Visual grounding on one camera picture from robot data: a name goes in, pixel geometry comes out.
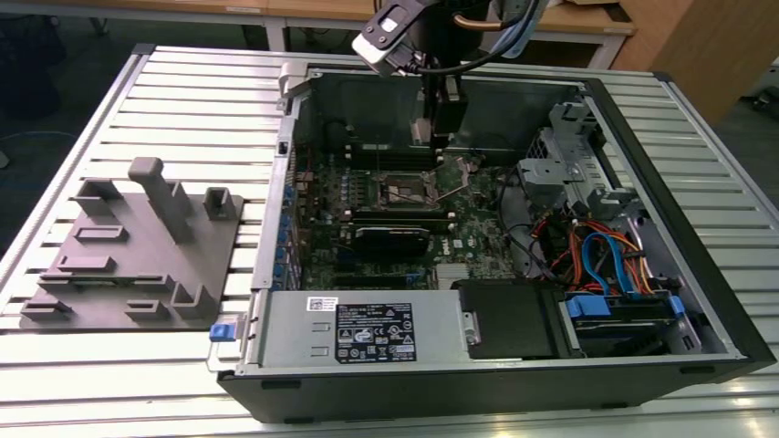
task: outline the slotted metal surface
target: slotted metal surface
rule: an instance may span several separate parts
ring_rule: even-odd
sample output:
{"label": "slotted metal surface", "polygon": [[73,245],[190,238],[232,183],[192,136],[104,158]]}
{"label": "slotted metal surface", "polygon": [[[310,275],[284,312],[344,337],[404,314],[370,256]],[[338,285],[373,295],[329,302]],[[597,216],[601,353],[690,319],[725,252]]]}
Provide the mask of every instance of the slotted metal surface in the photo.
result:
{"label": "slotted metal surface", "polygon": [[[453,436],[654,437],[678,428],[710,436],[774,435],[776,366],[721,385],[686,388],[644,406],[602,412],[328,423],[306,427],[254,422],[216,385],[213,369],[237,360],[221,344],[209,359],[205,333],[21,335],[21,303],[78,214],[67,201],[85,177],[120,178],[134,156],[158,156],[165,177],[188,193],[228,186],[249,204],[230,259],[222,313],[248,306],[272,147],[278,128],[276,79],[288,59],[349,65],[349,57],[157,47],[133,56],[73,155],[0,265],[0,436],[157,436],[282,433]],[[776,215],[730,156],[706,137],[678,97],[646,73],[541,67],[486,67],[533,75],[596,76],[618,104],[689,221],[757,328],[779,354],[779,233]],[[616,153],[605,149],[620,179]],[[18,263],[13,255],[21,254]]]}

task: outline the blue tab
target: blue tab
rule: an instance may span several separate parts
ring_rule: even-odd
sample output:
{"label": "blue tab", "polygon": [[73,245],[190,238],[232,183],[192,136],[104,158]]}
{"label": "blue tab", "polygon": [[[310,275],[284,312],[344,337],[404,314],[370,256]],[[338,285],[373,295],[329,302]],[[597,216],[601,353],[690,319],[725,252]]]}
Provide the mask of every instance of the blue tab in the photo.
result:
{"label": "blue tab", "polygon": [[208,339],[212,342],[234,341],[234,324],[214,324],[208,331]]}
{"label": "blue tab", "polygon": [[577,301],[573,298],[568,299],[564,302],[565,306],[568,307],[568,315],[570,318],[578,318],[581,316],[581,308],[578,307]]}
{"label": "blue tab", "polygon": [[670,297],[668,298],[668,302],[670,303],[670,310],[673,311],[673,314],[680,317],[681,315],[684,315],[684,303],[681,302],[681,298],[678,297]]}
{"label": "blue tab", "polygon": [[577,295],[565,301],[570,318],[608,317],[610,309],[601,295]]}

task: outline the motherboard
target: motherboard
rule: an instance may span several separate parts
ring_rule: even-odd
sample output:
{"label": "motherboard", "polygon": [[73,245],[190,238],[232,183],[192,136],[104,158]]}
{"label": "motherboard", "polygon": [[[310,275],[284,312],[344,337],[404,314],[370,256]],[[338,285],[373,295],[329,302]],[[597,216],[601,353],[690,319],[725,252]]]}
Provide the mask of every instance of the motherboard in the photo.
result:
{"label": "motherboard", "polygon": [[469,278],[514,277],[494,210],[505,168],[481,162],[454,152],[429,172],[382,171],[313,155],[298,172],[302,287],[448,288],[436,271],[445,266]]}

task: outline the power supply label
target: power supply label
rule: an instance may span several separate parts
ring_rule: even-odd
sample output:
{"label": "power supply label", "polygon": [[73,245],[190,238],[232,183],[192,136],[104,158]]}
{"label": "power supply label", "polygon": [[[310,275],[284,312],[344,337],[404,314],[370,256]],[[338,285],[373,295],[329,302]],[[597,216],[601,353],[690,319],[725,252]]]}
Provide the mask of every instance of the power supply label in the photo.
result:
{"label": "power supply label", "polygon": [[336,346],[338,363],[414,361],[410,303],[338,304]]}

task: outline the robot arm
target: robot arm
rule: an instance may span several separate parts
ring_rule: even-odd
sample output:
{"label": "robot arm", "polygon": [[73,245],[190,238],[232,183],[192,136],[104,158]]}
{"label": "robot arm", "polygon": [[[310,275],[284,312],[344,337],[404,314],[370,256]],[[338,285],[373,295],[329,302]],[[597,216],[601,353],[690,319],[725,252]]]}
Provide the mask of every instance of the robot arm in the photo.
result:
{"label": "robot arm", "polygon": [[[509,14],[508,2],[497,0],[504,16]],[[389,0],[365,23],[352,48],[368,66],[381,76],[421,76],[422,117],[413,121],[410,131],[430,149],[444,149],[449,134],[460,129],[466,108],[461,74],[498,59],[517,43],[525,44],[548,2],[528,0],[516,16],[489,23],[484,19],[490,0]],[[518,32],[494,52],[461,63],[478,48],[481,32],[514,25],[521,26]]]}

